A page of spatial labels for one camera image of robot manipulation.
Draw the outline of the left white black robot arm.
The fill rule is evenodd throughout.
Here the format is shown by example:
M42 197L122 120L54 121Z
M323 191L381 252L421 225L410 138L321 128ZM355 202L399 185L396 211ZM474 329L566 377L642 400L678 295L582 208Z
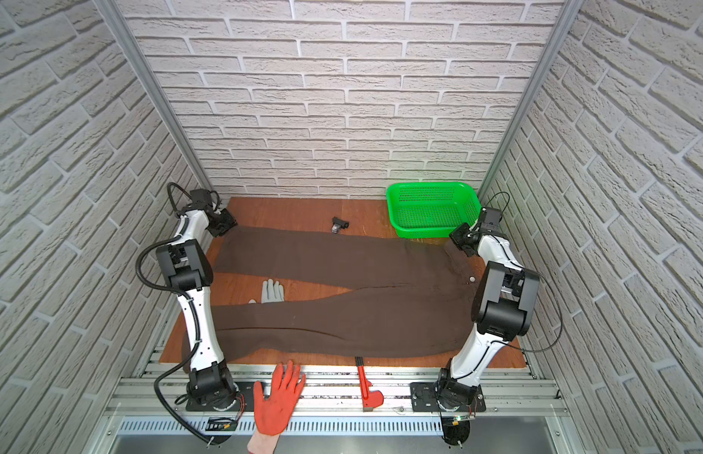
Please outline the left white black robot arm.
M175 236L158 246L156 257L166 287L177 294L188 336L188 404L203 410L226 410L237 388L216 336L211 314L213 270L200 238L211 226L207 210L180 215Z

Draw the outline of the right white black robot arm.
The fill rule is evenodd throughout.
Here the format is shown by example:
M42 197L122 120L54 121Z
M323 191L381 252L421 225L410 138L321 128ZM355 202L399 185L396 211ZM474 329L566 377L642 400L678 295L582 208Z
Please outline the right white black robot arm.
M458 249L476 253L486 265L473 299L472 332L436 382L438 405L455 412L481 402L477 395L485 370L502 348L527 333L540 275L525 268L509 241L492 230L464 223L451 233L451 239Z

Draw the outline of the brown trousers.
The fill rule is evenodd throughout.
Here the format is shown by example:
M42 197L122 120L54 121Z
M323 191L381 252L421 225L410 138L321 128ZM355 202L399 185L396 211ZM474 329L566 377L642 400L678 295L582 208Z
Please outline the brown trousers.
M478 284L451 242L235 227L215 272L338 287L311 300L214 306L228 361L262 349L408 359L461 348L473 329Z

